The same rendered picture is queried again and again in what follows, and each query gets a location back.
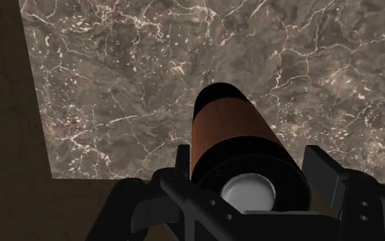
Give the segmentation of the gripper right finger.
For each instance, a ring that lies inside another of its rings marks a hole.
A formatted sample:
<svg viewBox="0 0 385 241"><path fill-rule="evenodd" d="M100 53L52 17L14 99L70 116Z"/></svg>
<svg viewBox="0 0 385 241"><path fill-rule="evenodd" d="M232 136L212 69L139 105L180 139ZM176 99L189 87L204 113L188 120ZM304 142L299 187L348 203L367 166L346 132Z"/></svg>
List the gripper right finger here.
<svg viewBox="0 0 385 241"><path fill-rule="evenodd" d="M317 145L306 146L302 172L320 197L339 210L338 241L385 241L385 184L342 167Z"/></svg>

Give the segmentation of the brown and black cylinder bottle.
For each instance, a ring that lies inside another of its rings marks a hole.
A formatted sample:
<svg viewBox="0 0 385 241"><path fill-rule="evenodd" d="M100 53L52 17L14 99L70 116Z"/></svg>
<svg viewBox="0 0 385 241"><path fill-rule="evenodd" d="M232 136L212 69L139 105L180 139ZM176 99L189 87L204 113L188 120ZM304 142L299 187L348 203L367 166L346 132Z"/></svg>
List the brown and black cylinder bottle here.
<svg viewBox="0 0 385 241"><path fill-rule="evenodd" d="M257 174L274 186L274 211L308 211L310 186L262 115L235 86L203 88L191 126L191 180L220 194L241 174Z"/></svg>

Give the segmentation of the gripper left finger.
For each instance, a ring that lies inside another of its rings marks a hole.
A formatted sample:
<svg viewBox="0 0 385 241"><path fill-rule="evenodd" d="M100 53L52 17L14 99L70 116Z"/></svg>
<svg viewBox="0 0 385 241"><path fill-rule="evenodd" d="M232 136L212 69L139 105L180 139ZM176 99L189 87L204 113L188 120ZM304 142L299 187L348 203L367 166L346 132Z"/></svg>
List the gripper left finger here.
<svg viewBox="0 0 385 241"><path fill-rule="evenodd" d="M178 147L176 165L145 183L125 178L111 189L85 241L145 241L150 227L166 224L176 241L241 241L242 215L187 176L189 147Z"/></svg>

